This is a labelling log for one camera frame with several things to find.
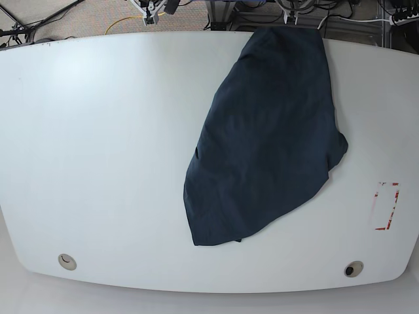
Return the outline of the black tripod legs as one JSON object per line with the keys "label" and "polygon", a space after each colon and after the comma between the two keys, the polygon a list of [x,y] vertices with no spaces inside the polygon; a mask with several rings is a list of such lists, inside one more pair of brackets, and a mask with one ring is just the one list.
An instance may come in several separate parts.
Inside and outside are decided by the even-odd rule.
{"label": "black tripod legs", "polygon": [[39,29],[60,21],[70,10],[83,2],[84,1],[74,1],[62,9],[54,12],[50,16],[47,16],[41,20],[36,20],[34,22],[21,21],[7,7],[1,5],[1,14],[4,14],[13,22],[13,25],[10,29],[1,29],[1,50],[10,48],[11,42],[18,46],[33,44],[35,42],[35,34]]}

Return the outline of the red tape rectangle marking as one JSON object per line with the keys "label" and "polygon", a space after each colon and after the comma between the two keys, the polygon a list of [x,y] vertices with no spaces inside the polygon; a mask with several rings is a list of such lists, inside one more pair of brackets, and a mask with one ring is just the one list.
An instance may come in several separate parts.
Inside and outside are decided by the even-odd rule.
{"label": "red tape rectangle marking", "polygon": [[379,182],[374,194],[370,223],[373,230],[389,230],[400,191],[399,183]]}

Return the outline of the white power strip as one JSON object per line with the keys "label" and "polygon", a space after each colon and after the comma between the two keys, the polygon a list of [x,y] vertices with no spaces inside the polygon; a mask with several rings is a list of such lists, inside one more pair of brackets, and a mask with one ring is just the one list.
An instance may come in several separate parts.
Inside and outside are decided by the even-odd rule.
{"label": "white power strip", "polygon": [[402,26],[411,22],[417,22],[418,19],[418,7],[408,7],[396,11],[390,18],[390,24],[392,26]]}

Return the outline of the aluminium frame stand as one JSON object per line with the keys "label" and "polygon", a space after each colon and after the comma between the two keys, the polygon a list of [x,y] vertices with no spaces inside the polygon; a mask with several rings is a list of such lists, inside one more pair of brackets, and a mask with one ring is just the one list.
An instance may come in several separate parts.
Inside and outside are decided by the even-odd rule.
{"label": "aluminium frame stand", "polygon": [[238,1],[205,1],[210,31],[234,31]]}

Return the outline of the dark navy T-shirt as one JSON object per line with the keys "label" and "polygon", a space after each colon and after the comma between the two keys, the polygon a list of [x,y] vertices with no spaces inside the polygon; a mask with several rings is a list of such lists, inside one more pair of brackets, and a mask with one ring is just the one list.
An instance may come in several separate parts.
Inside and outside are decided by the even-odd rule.
{"label": "dark navy T-shirt", "polygon": [[258,29],[216,91],[186,172],[192,242],[256,234],[311,200],[347,150],[320,32]]}

